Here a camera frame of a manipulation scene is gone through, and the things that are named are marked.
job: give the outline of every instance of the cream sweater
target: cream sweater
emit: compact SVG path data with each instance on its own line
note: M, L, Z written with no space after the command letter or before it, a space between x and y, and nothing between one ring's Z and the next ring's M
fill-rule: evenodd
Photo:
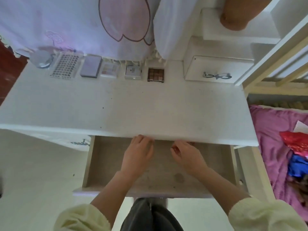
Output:
M263 203L256 198L246 198L233 206L228 218L235 231L308 230L302 218L282 200ZM106 217L96 207L83 204L59 215L54 231L68 230L110 231L111 228Z

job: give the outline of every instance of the pink eyeshadow palette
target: pink eyeshadow palette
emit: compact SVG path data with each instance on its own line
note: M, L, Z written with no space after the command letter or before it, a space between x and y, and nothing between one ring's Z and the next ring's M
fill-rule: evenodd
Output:
M164 69L157 69L157 68L149 68L148 70L148 82L164 82L165 75Z

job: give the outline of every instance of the forearm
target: forearm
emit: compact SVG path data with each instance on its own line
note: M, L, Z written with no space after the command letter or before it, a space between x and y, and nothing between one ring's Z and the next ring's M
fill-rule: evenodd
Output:
M111 228L133 182L133 180L118 171L106 187L91 202L107 218Z
M198 180L209 190L227 215L237 202L250 197L211 168L202 171Z

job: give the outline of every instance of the dark pants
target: dark pants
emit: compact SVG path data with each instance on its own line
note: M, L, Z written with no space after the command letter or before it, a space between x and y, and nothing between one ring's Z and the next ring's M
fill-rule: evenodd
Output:
M176 218L161 205L137 199L123 221L121 231L183 231Z

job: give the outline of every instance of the red bag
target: red bag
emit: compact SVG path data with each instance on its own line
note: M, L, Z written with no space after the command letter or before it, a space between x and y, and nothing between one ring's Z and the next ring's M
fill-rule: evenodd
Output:
M308 134L302 132L279 132L283 142L291 148L295 154L308 158Z

